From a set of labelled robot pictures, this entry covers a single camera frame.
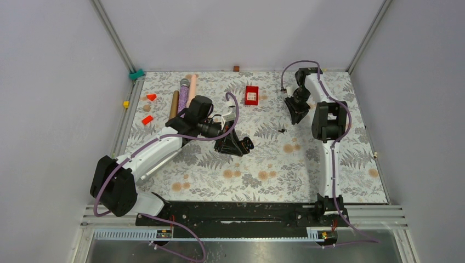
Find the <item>red small box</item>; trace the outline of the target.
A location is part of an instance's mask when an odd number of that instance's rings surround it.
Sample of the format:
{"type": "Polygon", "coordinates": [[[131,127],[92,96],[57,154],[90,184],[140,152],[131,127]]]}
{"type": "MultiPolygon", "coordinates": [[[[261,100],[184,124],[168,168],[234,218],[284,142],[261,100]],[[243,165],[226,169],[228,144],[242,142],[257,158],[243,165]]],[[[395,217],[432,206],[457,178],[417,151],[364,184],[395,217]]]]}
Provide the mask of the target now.
{"type": "Polygon", "coordinates": [[[258,106],[259,101],[259,87],[258,86],[246,86],[245,89],[245,105],[258,106]]]}

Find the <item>floral patterned table mat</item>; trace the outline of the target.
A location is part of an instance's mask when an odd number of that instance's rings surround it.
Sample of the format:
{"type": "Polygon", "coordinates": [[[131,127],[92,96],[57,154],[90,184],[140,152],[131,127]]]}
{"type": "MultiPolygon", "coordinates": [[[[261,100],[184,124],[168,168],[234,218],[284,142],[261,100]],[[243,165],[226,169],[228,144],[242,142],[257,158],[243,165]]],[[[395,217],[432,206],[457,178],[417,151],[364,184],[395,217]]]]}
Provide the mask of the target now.
{"type": "MultiPolygon", "coordinates": [[[[292,125],[280,87],[296,87],[294,70],[279,72],[199,72],[197,92],[213,101],[214,113],[228,110],[225,93],[240,102],[235,130],[254,149],[236,157],[216,152],[213,142],[194,141],[161,168],[140,190],[168,200],[235,202],[313,202],[321,179],[312,114],[292,125]],[[246,86],[259,87],[258,106],[243,103],[246,86]]],[[[347,203],[387,203],[359,105],[346,72],[325,72],[325,86],[348,103],[349,134],[339,146],[339,179],[347,203]]]]}

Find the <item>pink microphone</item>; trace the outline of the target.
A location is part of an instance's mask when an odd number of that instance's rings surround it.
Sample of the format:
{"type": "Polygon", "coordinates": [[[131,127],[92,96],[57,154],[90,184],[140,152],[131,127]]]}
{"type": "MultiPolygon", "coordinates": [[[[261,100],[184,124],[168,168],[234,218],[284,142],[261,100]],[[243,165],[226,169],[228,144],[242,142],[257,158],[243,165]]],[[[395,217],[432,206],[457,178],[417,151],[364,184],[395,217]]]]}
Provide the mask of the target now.
{"type": "Polygon", "coordinates": [[[186,106],[189,107],[193,98],[196,96],[196,91],[197,91],[197,79],[198,75],[193,74],[191,75],[190,78],[190,85],[189,85],[189,94],[188,94],[188,100],[186,102],[186,106]]]}

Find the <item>red triangular block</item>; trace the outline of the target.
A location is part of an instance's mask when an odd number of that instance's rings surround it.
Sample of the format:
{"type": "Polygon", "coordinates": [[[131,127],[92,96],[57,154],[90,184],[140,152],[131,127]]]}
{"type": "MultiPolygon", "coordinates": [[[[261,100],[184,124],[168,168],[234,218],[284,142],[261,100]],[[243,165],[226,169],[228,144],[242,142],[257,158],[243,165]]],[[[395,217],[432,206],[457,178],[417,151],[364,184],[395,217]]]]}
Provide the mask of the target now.
{"type": "Polygon", "coordinates": [[[146,98],[150,101],[154,101],[157,98],[156,94],[148,94],[146,95],[146,98]]]}

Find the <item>black earbud case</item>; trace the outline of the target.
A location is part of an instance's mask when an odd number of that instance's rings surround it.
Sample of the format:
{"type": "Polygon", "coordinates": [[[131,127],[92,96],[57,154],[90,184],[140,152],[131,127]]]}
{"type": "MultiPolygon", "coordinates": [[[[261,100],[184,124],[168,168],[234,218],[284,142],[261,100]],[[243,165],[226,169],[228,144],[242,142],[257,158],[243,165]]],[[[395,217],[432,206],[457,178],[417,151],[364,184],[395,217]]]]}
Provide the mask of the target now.
{"type": "Polygon", "coordinates": [[[250,151],[252,149],[254,149],[254,144],[253,144],[252,140],[247,136],[245,136],[242,139],[242,145],[243,145],[245,153],[250,153],[250,151]]]}

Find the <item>red flat block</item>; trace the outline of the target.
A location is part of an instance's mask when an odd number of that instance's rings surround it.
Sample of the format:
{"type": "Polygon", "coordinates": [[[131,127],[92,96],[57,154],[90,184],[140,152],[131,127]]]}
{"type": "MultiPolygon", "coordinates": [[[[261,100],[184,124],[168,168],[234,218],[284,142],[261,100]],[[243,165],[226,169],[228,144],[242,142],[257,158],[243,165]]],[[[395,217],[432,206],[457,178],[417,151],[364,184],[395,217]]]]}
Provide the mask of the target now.
{"type": "Polygon", "coordinates": [[[150,122],[153,121],[153,119],[154,119],[153,116],[147,116],[147,117],[145,117],[144,119],[141,120],[141,123],[143,125],[148,125],[150,122]]]}

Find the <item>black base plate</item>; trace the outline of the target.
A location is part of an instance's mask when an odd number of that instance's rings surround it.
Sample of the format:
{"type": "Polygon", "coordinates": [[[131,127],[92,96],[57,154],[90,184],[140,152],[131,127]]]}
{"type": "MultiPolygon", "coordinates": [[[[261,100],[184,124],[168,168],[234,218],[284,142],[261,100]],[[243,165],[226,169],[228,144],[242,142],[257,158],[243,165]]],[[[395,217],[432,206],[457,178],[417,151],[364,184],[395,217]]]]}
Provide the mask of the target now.
{"type": "Polygon", "coordinates": [[[348,213],[318,220],[312,203],[169,202],[159,213],[162,221],[139,215],[137,226],[161,227],[174,220],[200,238],[305,238],[307,229],[346,227],[348,213]]]}

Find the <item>brown microphone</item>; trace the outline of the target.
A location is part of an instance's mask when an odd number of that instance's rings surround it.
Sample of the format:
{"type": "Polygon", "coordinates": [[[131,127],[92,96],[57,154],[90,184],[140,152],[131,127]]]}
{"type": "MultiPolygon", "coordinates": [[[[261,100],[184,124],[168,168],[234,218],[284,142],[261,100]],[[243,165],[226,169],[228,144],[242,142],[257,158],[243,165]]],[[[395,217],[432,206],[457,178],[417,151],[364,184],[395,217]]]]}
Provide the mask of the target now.
{"type": "Polygon", "coordinates": [[[175,90],[172,96],[171,108],[169,112],[169,119],[174,118],[178,113],[179,91],[175,90]]]}

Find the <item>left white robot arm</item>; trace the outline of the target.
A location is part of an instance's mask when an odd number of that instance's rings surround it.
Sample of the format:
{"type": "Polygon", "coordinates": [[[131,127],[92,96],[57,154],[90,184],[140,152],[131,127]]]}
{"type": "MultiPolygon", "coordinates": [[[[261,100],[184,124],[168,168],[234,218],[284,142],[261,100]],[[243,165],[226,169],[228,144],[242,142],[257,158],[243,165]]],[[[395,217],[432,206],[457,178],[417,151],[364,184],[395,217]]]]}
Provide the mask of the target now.
{"type": "Polygon", "coordinates": [[[148,214],[157,225],[164,225],[170,218],[166,201],[155,193],[137,190],[136,183],[170,162],[182,148],[193,140],[214,141],[214,150],[232,156],[242,157],[254,148],[248,137],[239,139],[235,126],[239,120],[239,104],[236,97],[227,92],[229,113],[216,122],[211,115],[211,99],[197,95],[190,105],[170,119],[150,141],[134,151],[116,158],[104,156],[99,159],[90,194],[95,199],[94,214],[103,205],[107,213],[124,216],[128,213],[148,214]]]}

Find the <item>purple glitter microphone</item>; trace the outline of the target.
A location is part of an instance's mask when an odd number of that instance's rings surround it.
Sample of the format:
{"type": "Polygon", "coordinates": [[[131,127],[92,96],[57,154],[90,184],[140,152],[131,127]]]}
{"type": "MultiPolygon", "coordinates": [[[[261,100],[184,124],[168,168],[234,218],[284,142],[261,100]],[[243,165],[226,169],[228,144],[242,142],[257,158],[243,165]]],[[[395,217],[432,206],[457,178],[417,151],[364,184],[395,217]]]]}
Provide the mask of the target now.
{"type": "Polygon", "coordinates": [[[179,98],[178,98],[178,113],[186,108],[186,104],[189,97],[189,86],[190,81],[187,78],[183,78],[180,81],[179,98]]]}

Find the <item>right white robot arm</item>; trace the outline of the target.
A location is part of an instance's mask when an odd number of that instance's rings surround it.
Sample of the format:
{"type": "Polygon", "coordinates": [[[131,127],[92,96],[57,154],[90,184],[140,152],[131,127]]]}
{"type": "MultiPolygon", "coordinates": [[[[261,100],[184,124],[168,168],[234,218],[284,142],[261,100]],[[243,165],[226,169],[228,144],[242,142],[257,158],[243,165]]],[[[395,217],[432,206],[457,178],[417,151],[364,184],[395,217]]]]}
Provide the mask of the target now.
{"type": "Polygon", "coordinates": [[[344,206],[339,183],[339,145],[347,134],[347,103],[338,101],[325,88],[322,71],[317,67],[299,68],[295,73],[297,89],[288,92],[285,104],[293,125],[308,115],[308,100],[316,103],[311,123],[311,134],[319,143],[321,164],[320,186],[314,208],[314,218],[323,226],[329,225],[336,216],[343,215],[344,206]]]}

